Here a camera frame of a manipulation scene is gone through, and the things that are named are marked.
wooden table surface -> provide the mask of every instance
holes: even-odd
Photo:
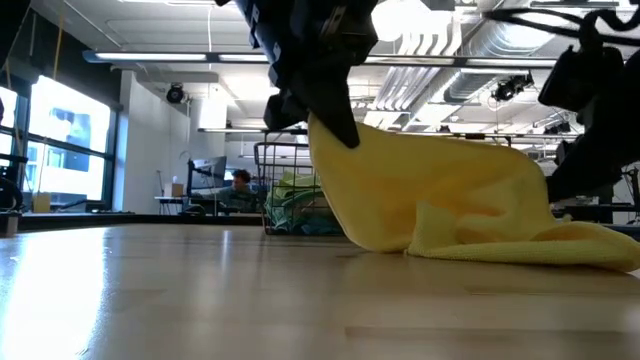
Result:
[[[0,359],[640,359],[640,281],[259,227],[0,239]]]

ceiling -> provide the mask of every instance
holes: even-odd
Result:
[[[63,12],[66,30],[96,50],[252,51],[248,44],[247,24],[233,3],[221,8],[119,0],[66,0],[66,3]],[[32,6],[50,21],[58,22],[61,12],[60,1],[33,0]],[[462,20],[463,39],[479,21],[477,13],[465,13]],[[534,56],[557,57],[567,46],[574,43],[570,39],[555,37],[536,51]],[[396,53],[399,46],[399,41],[379,42],[372,53]],[[633,50],[625,48],[623,52],[628,56]],[[267,66],[262,65],[150,64],[145,66],[144,71],[167,77],[185,72],[196,72],[203,76],[218,74],[221,83],[235,100],[235,105],[229,109],[230,120],[234,125],[240,126],[245,121],[255,124],[256,120],[262,117],[266,101],[273,91],[267,77]],[[388,72],[389,68],[385,67],[353,68],[348,80],[352,96],[375,97]],[[536,88],[540,88],[548,72],[537,71],[533,75]],[[153,86],[160,92],[164,91],[168,84],[168,81],[156,81]],[[192,94],[206,96],[210,91],[210,84],[194,82],[185,84],[185,88]],[[480,93],[472,104],[461,107],[455,114],[460,121],[454,126],[460,127],[461,131],[473,128],[473,131],[493,132],[496,130],[496,124],[497,129],[502,131],[506,127],[500,126],[502,124],[511,126],[510,129],[513,130],[513,126],[531,124],[557,112],[555,109],[537,104],[534,89],[494,111],[487,104],[485,96],[490,90],[487,89],[484,94]]]

man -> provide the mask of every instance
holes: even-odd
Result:
[[[247,170],[236,170],[233,172],[231,186],[218,191],[216,198],[239,212],[255,212],[257,198],[249,188],[250,182],[251,174]]]

ductwork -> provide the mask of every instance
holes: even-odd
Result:
[[[509,1],[508,7],[528,7],[531,0]],[[487,22],[458,51],[458,56],[530,56],[553,35],[538,30],[506,23]],[[494,79],[495,74],[462,72],[460,69],[442,69],[431,80],[419,97],[408,99],[410,111],[417,113],[425,103],[464,103]]]

